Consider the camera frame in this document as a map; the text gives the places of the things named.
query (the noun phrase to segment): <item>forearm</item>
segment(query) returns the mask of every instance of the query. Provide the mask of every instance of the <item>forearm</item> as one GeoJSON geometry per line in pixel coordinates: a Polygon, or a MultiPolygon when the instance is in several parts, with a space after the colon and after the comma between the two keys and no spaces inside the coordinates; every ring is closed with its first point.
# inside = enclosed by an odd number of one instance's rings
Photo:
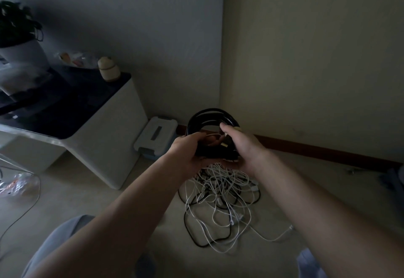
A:
{"type": "Polygon", "coordinates": [[[398,277],[404,249],[379,226],[267,152],[256,176],[331,276],[398,277]]]}
{"type": "Polygon", "coordinates": [[[128,276],[181,181],[161,158],[30,277],[128,276]]]}

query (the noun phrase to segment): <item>glossy black surface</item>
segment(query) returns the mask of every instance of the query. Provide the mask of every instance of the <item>glossy black surface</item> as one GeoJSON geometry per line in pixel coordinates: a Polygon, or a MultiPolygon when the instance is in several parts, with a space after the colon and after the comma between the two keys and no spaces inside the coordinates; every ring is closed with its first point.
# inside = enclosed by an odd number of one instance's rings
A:
{"type": "Polygon", "coordinates": [[[0,124],[69,138],[130,79],[122,73],[117,81],[106,82],[99,70],[71,67],[53,67],[49,73],[50,79],[30,92],[11,98],[0,91],[0,110],[16,107],[0,115],[0,124]]]}

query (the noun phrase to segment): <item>baseboard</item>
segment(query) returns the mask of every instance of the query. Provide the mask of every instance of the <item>baseboard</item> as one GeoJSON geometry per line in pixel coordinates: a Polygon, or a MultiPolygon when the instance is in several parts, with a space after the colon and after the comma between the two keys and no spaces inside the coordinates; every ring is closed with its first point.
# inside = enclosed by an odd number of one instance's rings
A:
{"type": "MultiPolygon", "coordinates": [[[[177,134],[184,135],[186,126],[178,125],[177,134]]],[[[329,149],[324,147],[312,146],[303,143],[291,142],[281,140],[278,138],[270,138],[262,135],[255,135],[257,139],[266,148],[279,150],[281,152],[294,153],[306,157],[327,160],[331,162],[346,164],[363,168],[367,170],[375,170],[379,172],[387,172],[390,168],[399,168],[402,163],[389,161],[379,158],[368,157],[364,155],[358,155],[356,153],[342,152],[335,149],[329,149]]]]}

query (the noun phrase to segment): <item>potted plant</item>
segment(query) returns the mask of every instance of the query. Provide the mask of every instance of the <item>potted plant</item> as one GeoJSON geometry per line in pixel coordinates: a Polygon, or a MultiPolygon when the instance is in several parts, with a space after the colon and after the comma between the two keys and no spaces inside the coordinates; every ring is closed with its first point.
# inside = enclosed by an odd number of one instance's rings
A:
{"type": "Polygon", "coordinates": [[[2,0],[0,10],[0,55],[10,64],[28,63],[47,70],[49,62],[38,43],[43,39],[42,25],[33,20],[31,9],[2,0]]]}

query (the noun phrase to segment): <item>person's right hand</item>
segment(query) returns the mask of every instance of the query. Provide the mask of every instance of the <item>person's right hand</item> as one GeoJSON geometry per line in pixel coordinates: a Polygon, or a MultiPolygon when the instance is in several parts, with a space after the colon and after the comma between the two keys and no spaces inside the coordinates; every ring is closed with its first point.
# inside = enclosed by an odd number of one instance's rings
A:
{"type": "Polygon", "coordinates": [[[221,164],[226,168],[240,170],[249,177],[255,177],[259,162],[265,157],[268,150],[252,134],[240,132],[225,123],[220,124],[220,129],[231,136],[241,156],[238,162],[221,160],[221,164]]]}

